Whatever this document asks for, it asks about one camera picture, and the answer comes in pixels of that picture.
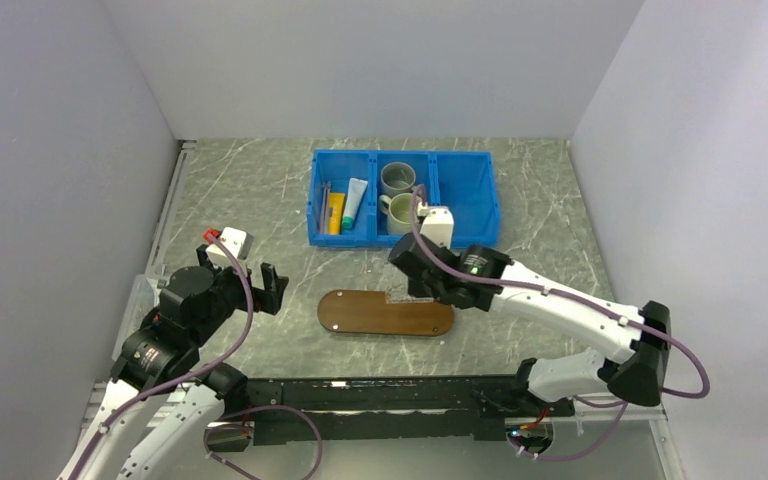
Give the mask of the light green ceramic mug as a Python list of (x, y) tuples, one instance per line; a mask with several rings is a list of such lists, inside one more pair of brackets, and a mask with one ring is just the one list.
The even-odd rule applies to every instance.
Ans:
[(385, 217), (385, 229), (388, 235), (402, 236), (411, 231), (411, 215), (414, 212), (412, 201), (411, 193), (378, 197), (378, 207)]

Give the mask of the brown oval wooden tray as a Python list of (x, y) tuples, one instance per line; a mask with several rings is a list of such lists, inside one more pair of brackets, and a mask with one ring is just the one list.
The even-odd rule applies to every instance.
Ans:
[(334, 333), (439, 336), (454, 324), (454, 310), (438, 302), (392, 303), (383, 291), (334, 290), (317, 306), (323, 328)]

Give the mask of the clear glass toothbrush holder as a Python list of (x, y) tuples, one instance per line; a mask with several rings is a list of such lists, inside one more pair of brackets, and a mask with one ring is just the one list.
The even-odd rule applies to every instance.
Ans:
[(407, 296), (398, 296), (398, 295), (391, 295), (387, 294), (385, 296), (385, 300), (388, 304), (426, 304), (426, 303), (434, 303), (435, 300), (433, 298), (428, 297), (412, 297), (410, 295)]

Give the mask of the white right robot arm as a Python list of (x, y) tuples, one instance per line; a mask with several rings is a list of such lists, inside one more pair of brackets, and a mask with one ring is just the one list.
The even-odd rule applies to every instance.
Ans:
[(589, 393), (610, 393), (639, 406), (660, 404), (670, 354), (667, 306), (655, 301), (642, 307), (612, 304), (480, 245), (455, 254), (406, 234), (388, 260), (407, 277), (415, 297), (518, 315), (585, 345), (579, 354), (521, 363), (510, 391), (520, 413), (534, 415), (548, 403)]

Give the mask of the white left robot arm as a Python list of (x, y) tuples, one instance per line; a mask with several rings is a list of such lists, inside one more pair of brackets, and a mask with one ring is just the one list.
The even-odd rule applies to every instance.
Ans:
[(251, 284), (243, 253), (202, 245), (122, 343), (105, 394), (62, 479), (137, 479), (160, 473), (184, 435), (250, 406), (247, 377), (223, 357), (200, 366), (200, 350), (236, 311), (277, 314), (289, 279), (264, 263)]

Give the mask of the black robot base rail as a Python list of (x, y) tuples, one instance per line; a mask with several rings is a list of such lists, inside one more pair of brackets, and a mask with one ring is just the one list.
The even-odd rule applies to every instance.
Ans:
[(574, 413), (569, 400), (531, 397), (513, 375), (251, 378), (219, 421), (251, 428), (257, 446), (317, 438), (503, 441), (519, 421), (544, 426)]

